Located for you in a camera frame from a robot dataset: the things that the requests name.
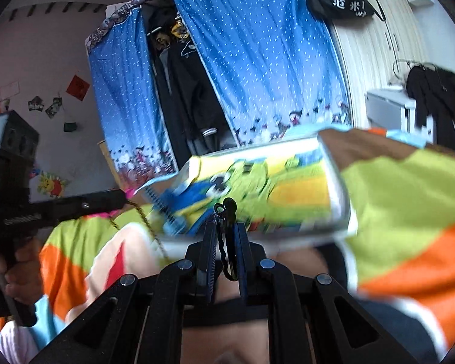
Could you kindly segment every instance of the sticker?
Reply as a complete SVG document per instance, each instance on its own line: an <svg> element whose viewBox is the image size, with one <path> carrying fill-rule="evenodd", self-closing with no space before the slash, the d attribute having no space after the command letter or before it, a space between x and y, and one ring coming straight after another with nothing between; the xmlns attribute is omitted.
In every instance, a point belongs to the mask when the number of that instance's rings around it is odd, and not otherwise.
<svg viewBox="0 0 455 364"><path fill-rule="evenodd" d="M34 168L32 168L32 171L30 171L29 179L39 176L40 173L41 173L41 169L36 164L34 164Z"/></svg>
<svg viewBox="0 0 455 364"><path fill-rule="evenodd" d="M39 112L42 112L43 109L44 102L39 96L35 96L29 101L29 110L38 110Z"/></svg>
<svg viewBox="0 0 455 364"><path fill-rule="evenodd" d="M59 176L49 172L42 171L39 176L39 185L37 191L39 193L49 195L52 198L62 197L64 188L69 184L69 181L61 179Z"/></svg>
<svg viewBox="0 0 455 364"><path fill-rule="evenodd" d="M47 113L47 116L49 116L49 118L51 118L51 119L54 116L56 116L56 113L59 112L59 109L61 108L61 105L62 105L62 98L61 97L54 97L52 105L45 110L45 112Z"/></svg>
<svg viewBox="0 0 455 364"><path fill-rule="evenodd" d="M86 93L88 93L89 83L81 79L77 75L74 75L73 80L69 84L66 93L77 98L79 101L84 100Z"/></svg>

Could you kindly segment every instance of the wooden cabinet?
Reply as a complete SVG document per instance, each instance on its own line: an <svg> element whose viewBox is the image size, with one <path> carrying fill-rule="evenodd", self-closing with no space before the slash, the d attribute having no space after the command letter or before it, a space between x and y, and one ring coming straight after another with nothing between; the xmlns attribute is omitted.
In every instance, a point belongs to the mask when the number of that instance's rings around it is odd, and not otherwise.
<svg viewBox="0 0 455 364"><path fill-rule="evenodd" d="M368 0L379 10L376 0ZM398 59L426 61L425 46L407 0L379 0L386 15L362 20L335 21L332 33L341 56L352 106L353 123L367 128L365 94L387 86ZM406 63L394 64L396 73Z"/></svg>

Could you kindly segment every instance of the blue polka dot curtain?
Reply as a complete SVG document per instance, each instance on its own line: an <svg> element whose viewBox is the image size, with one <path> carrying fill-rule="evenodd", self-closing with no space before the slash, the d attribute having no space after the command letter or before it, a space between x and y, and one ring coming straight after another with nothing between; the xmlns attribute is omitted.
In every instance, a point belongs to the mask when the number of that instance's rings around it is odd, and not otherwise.
<svg viewBox="0 0 455 364"><path fill-rule="evenodd" d="M329 30L305 0L175 0L240 144L350 125Z"/></svg>
<svg viewBox="0 0 455 364"><path fill-rule="evenodd" d="M125 186L175 171L139 8L90 50L89 62L106 144Z"/></svg>

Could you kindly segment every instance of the screw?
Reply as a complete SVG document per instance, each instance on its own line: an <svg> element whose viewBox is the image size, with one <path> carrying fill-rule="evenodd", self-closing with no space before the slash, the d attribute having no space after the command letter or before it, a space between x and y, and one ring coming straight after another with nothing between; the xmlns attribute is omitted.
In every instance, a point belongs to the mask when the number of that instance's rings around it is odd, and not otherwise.
<svg viewBox="0 0 455 364"><path fill-rule="evenodd" d="M317 281L320 284L331 284L332 278L330 277L329 274L319 274L319 275L317 275Z"/></svg>
<svg viewBox="0 0 455 364"><path fill-rule="evenodd" d="M120 278L120 283L123 286L130 286L130 284L132 284L134 281L135 281L135 275L133 275L133 274L126 274Z"/></svg>
<svg viewBox="0 0 455 364"><path fill-rule="evenodd" d="M192 261L189 259L182 259L177 262L177 267L180 269L189 269L192 267Z"/></svg>
<svg viewBox="0 0 455 364"><path fill-rule="evenodd" d="M271 259L263 259L260 261L261 268L270 269L275 266L275 262Z"/></svg>

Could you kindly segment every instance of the hand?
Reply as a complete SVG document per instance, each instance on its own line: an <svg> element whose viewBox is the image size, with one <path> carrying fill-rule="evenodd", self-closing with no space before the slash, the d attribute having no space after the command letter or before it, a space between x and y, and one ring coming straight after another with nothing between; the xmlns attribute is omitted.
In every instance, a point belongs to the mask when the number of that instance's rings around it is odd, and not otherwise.
<svg viewBox="0 0 455 364"><path fill-rule="evenodd" d="M5 274L4 293L26 305L35 304L44 294L39 260L40 243L36 238L15 252L17 264L7 271L0 253L0 275Z"/></svg>

